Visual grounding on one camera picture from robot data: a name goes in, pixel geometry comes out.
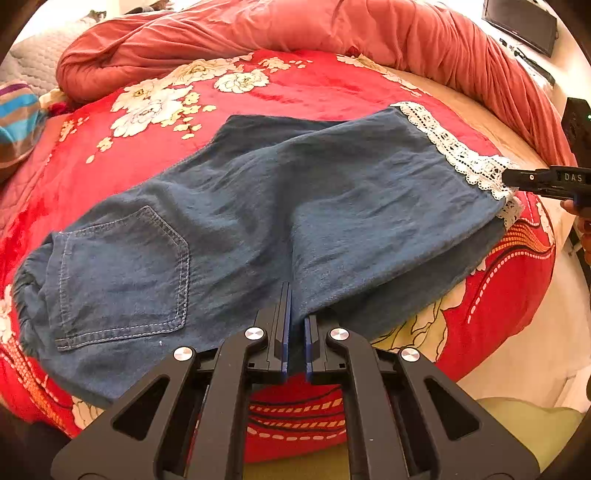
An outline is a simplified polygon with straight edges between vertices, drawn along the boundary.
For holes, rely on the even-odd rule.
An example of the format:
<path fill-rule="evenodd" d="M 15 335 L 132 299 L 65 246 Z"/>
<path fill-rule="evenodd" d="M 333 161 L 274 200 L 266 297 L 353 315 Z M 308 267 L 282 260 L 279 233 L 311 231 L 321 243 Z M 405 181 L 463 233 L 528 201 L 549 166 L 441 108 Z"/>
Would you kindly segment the person's right hand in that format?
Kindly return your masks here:
<path fill-rule="evenodd" d="M 569 214 L 574 215 L 575 226 L 580 233 L 581 249 L 584 252 L 585 262 L 591 264 L 591 209 L 589 207 L 578 208 L 573 200 L 562 200 L 561 207 Z"/>

